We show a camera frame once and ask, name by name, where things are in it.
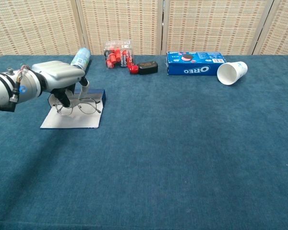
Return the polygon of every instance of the blue tablecloth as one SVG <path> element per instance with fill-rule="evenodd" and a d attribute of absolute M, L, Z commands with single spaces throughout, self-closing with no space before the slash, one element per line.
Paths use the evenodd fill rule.
<path fill-rule="evenodd" d="M 249 67 L 232 86 L 91 59 L 98 129 L 39 129 L 47 93 L 0 112 L 0 229 L 288 229 L 288 56 L 226 56 Z"/>

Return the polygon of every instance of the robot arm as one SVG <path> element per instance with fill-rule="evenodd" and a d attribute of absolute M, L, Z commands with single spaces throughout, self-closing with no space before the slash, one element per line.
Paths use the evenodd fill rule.
<path fill-rule="evenodd" d="M 71 102 L 66 90 L 77 82 L 82 84 L 80 99 L 89 87 L 85 71 L 61 61 L 8 69 L 0 73 L 0 110 L 14 112 L 18 103 L 39 97 L 42 92 L 53 94 L 64 107 L 75 107 L 79 102 Z"/>

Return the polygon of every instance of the red battery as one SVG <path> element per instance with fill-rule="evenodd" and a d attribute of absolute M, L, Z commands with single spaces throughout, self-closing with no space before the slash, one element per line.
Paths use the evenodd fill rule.
<path fill-rule="evenodd" d="M 139 72 L 139 67 L 137 65 L 128 66 L 129 72 L 131 74 L 137 74 Z"/>
<path fill-rule="evenodd" d="M 109 59 L 112 62 L 112 64 L 116 64 L 116 55 L 115 54 L 109 54 Z"/>
<path fill-rule="evenodd" d="M 107 66 L 109 69 L 114 68 L 114 64 L 113 64 L 109 59 L 106 61 L 106 66 Z"/>
<path fill-rule="evenodd" d="M 133 59 L 132 57 L 128 57 L 126 58 L 126 65 L 129 67 L 129 66 L 132 66 L 133 65 Z"/>
<path fill-rule="evenodd" d="M 127 49 L 123 50 L 122 54 L 123 54 L 123 56 L 126 57 L 126 59 L 131 57 L 131 52 L 129 50 L 127 50 Z"/>
<path fill-rule="evenodd" d="M 114 54 L 116 57 L 116 61 L 120 62 L 120 50 L 119 49 L 114 50 Z"/>

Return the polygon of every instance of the woven panel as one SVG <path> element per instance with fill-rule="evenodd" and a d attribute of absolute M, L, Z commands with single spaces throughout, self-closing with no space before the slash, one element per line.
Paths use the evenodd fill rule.
<path fill-rule="evenodd" d="M 160 54 L 158 0 L 81 0 L 90 49 L 102 54 L 105 41 L 131 39 L 135 54 Z"/>
<path fill-rule="evenodd" d="M 266 0 L 171 0 L 167 50 L 247 54 Z"/>
<path fill-rule="evenodd" d="M 288 55 L 288 0 L 281 1 L 260 54 Z"/>
<path fill-rule="evenodd" d="M 75 54 L 79 47 L 70 1 L 0 0 L 0 56 Z"/>

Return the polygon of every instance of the oreo cookie image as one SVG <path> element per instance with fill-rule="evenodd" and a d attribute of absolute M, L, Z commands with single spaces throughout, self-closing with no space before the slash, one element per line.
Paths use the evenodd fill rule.
<path fill-rule="evenodd" d="M 192 58 L 193 58 L 192 55 L 190 55 L 190 54 L 184 54 L 184 55 L 181 57 L 181 60 L 183 60 L 183 61 L 191 61 Z"/>

